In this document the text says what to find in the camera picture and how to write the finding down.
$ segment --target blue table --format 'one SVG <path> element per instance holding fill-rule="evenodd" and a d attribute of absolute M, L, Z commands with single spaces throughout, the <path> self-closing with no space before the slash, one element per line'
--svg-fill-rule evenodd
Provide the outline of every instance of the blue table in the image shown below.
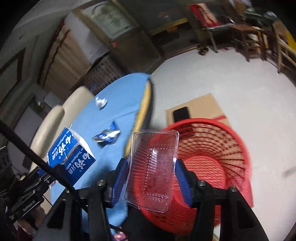
<path fill-rule="evenodd" d="M 116 168 L 124 157 L 125 145 L 133 130 L 135 118 L 148 81 L 149 75 L 134 73 L 121 77 L 96 95 L 100 99 L 106 98 L 105 108 L 99 109 L 92 99 L 73 121 L 71 129 L 76 131 L 88 143 L 95 163 L 83 174 L 74 185 L 75 189 L 91 186 L 93 182 L 104 179 L 109 171 Z M 107 129 L 112 121 L 120 129 L 118 140 L 113 145 L 99 146 L 92 137 Z M 58 182 L 51 187 L 52 204 L 64 190 Z M 127 217 L 127 204 L 123 199 L 113 209 L 107 209 L 109 223 L 119 226 Z M 88 232 L 87 214 L 82 213 L 83 230 Z"/>

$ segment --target blue toothpaste box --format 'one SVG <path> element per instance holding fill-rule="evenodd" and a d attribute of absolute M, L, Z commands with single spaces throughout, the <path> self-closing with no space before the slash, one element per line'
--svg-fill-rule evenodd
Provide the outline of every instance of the blue toothpaste box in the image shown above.
<path fill-rule="evenodd" d="M 95 162 L 94 155 L 86 141 L 67 127 L 52 145 L 47 157 L 51 167 L 57 164 L 65 166 L 65 170 L 69 173 L 65 178 L 71 185 L 74 185 Z"/>

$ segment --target cabinet door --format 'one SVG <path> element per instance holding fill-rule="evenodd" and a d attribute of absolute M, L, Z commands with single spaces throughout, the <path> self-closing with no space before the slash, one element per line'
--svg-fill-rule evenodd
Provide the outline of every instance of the cabinet door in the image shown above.
<path fill-rule="evenodd" d="M 164 61 L 142 27 L 116 0 L 90 1 L 73 11 L 128 72 L 152 73 Z"/>

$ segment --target screw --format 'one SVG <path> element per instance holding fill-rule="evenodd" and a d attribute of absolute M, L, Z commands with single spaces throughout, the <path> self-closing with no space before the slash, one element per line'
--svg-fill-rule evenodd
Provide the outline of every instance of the screw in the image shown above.
<path fill-rule="evenodd" d="M 236 191 L 237 191 L 237 187 L 231 186 L 231 187 L 230 187 L 230 190 L 231 190 L 232 192 L 236 192 Z"/>
<path fill-rule="evenodd" d="M 204 181 L 204 180 L 199 180 L 199 181 L 197 182 L 197 184 L 198 184 L 199 186 L 203 187 L 203 186 L 205 186 L 205 181 Z"/>
<path fill-rule="evenodd" d="M 105 180 L 100 180 L 100 181 L 97 182 L 97 185 L 98 186 L 104 186 L 105 183 L 106 183 Z"/>

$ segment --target cream leather chair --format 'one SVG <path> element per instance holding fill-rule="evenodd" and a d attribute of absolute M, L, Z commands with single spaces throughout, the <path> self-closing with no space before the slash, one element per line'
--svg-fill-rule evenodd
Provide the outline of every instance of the cream leather chair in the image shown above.
<path fill-rule="evenodd" d="M 47 114 L 42 124 L 39 126 L 30 148 L 45 162 L 47 162 L 47 152 L 58 138 L 60 133 L 65 127 L 70 127 L 76 116 L 86 106 L 86 104 L 94 98 L 94 95 L 85 87 L 81 86 L 76 89 L 60 106 L 57 105 Z M 35 163 L 32 163 L 30 171 L 36 167 Z M 50 189 L 44 194 L 44 196 L 50 199 Z M 51 208 L 51 205 L 44 201 L 41 207 L 45 210 L 45 213 Z"/>

